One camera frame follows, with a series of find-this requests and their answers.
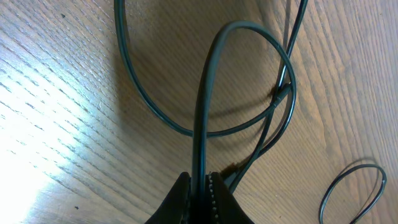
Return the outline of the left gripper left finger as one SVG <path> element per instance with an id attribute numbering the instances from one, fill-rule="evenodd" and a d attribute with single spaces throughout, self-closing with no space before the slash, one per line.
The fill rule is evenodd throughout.
<path id="1" fill-rule="evenodd" d="M 183 220 L 188 194 L 190 192 L 190 176 L 182 172 L 173 184 L 155 213 L 145 224 L 178 224 Z"/>

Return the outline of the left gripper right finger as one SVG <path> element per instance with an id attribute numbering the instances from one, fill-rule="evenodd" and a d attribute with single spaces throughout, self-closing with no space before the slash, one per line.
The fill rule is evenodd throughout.
<path id="1" fill-rule="evenodd" d="M 206 178 L 206 206 L 211 224 L 253 224 L 230 193 L 218 172 Z"/>

